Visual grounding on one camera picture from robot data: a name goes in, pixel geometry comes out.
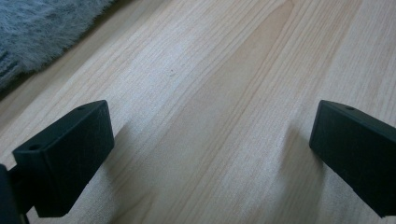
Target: fluffy rug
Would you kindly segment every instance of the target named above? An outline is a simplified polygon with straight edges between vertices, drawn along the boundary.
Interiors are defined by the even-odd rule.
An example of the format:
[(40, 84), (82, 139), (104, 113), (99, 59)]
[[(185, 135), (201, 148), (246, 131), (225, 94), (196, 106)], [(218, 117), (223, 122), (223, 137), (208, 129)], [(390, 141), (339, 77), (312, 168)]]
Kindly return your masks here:
[(0, 0), (0, 90), (62, 55), (110, 0)]

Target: wooden floor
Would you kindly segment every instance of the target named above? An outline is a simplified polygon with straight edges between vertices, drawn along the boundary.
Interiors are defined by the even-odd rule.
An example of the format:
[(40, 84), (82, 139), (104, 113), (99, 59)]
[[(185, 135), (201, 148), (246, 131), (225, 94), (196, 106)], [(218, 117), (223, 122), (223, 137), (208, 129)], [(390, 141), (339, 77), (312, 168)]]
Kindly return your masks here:
[(321, 99), (396, 126), (394, 0), (121, 0), (0, 102), (0, 162), (109, 103), (116, 147), (32, 223), (396, 223), (311, 151)]

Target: light wood surface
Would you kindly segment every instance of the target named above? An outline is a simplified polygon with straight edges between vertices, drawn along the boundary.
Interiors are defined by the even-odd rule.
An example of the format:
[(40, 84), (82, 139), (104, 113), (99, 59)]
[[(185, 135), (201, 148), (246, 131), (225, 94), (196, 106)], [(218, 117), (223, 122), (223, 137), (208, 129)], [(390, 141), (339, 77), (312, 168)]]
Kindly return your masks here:
[(0, 162), (109, 103), (116, 147), (70, 213), (32, 223), (396, 223), (308, 146), (321, 99), (396, 126), (394, 0), (118, 1), (0, 103)]

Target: screw hole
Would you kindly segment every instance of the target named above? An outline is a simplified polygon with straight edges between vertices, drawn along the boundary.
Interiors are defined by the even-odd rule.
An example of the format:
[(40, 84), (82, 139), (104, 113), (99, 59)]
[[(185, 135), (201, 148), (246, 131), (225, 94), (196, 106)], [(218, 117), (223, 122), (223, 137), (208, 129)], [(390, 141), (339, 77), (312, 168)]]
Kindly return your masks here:
[(39, 149), (41, 146), (39, 144), (35, 144), (29, 147), (29, 150), (37, 150)]

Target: black block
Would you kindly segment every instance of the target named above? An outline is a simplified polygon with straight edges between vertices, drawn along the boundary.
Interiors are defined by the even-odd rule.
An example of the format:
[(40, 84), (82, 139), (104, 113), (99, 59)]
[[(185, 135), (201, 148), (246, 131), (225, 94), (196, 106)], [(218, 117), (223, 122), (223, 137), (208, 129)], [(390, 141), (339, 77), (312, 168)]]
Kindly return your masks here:
[(80, 106), (13, 151), (40, 217), (61, 217), (114, 147), (106, 101)]
[(396, 215), (396, 129), (321, 101), (309, 146), (381, 217)]
[(0, 223), (22, 224), (7, 169), (0, 164)]

